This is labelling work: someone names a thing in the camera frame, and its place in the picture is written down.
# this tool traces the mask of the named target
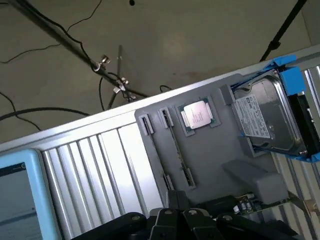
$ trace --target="white label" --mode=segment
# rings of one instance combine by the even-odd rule
[[[270,138],[264,117],[254,94],[236,99],[235,109],[246,136]]]

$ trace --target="monitor screen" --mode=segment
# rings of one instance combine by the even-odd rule
[[[0,239],[42,239],[24,162],[0,168]]]

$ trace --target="ribbed metal panel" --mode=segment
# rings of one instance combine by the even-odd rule
[[[310,104],[310,111],[316,128],[320,126],[320,67],[312,67],[302,71],[305,80],[305,95]],[[300,162],[286,158],[282,154],[272,154],[278,172],[283,176],[288,190],[302,200],[312,199],[320,206],[320,163]],[[281,208],[274,208],[277,219],[287,222],[292,229],[306,240],[320,239],[320,221],[315,212],[308,217],[301,209],[287,203]]]
[[[136,123],[43,152],[66,239],[163,207]]]

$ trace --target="metal slot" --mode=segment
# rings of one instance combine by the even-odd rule
[[[187,165],[185,163],[185,160],[184,160],[184,158],[182,156],[182,153],[180,151],[177,139],[175,137],[175,133],[174,133],[173,128],[172,128],[173,122],[172,122],[172,119],[170,117],[169,111],[167,111],[167,110],[168,109],[163,109],[161,111],[161,113],[163,115],[163,118],[164,118],[164,121],[166,123],[166,126],[168,126],[168,129],[170,130],[170,133],[171,133],[174,145],[175,145],[176,153],[177,153],[178,158],[179,158],[179,160],[181,162],[182,171],[184,173],[184,176],[185,176],[185,179],[187,181],[187,184],[188,184],[189,187],[195,188],[196,184],[195,184],[194,178],[192,177],[191,171],[187,167]]]
[[[142,123],[144,135],[148,136],[148,135],[151,135],[151,134],[155,133],[153,128],[152,128],[152,126],[151,126],[151,122],[150,122],[150,119],[149,119],[147,114],[146,115],[142,115],[140,117],[140,121]]]
[[[161,118],[161,121],[162,121],[165,129],[174,126],[174,122],[172,121],[169,109],[167,107],[161,108],[159,110],[159,114],[160,114],[160,118]]]
[[[163,174],[162,177],[163,177],[163,180],[164,180],[164,182],[165,182],[166,188],[167,188],[168,190],[174,190],[174,186],[173,186],[173,184],[172,184],[172,181],[171,181],[170,176]]]
[[[174,186],[172,184],[171,178],[169,176],[168,173],[166,173],[165,169],[164,169],[164,165],[162,164],[162,161],[159,157],[159,153],[157,151],[156,145],[155,145],[155,141],[154,138],[152,137],[152,134],[155,133],[154,130],[152,129],[151,126],[151,122],[150,119],[148,118],[148,115],[144,115],[140,117],[142,123],[143,123],[143,131],[145,131],[145,135],[150,137],[150,141],[152,143],[152,146],[154,147],[154,150],[156,152],[157,155],[157,160],[159,161],[161,167],[162,167],[162,178],[164,180],[165,186],[168,190],[174,190]]]

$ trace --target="metal clamp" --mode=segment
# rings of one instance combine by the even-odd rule
[[[126,86],[129,85],[129,81],[125,77],[121,77],[120,79],[117,79],[116,82],[118,83],[118,86],[113,88],[113,91],[118,94],[120,91],[125,92]],[[133,96],[130,92],[127,93],[129,95],[129,98],[132,100],[136,99],[136,96]]]
[[[302,200],[297,197],[294,193],[289,191],[289,197],[291,202],[301,209],[304,213],[306,213],[309,218],[311,218],[311,213],[315,213],[318,217],[320,217],[320,211],[316,204],[316,201],[313,199]]]
[[[107,55],[102,55],[101,61],[96,63],[96,68],[94,68],[93,70],[95,72],[98,72],[101,69],[101,67],[104,67],[105,64],[109,64],[110,62],[111,59]]]

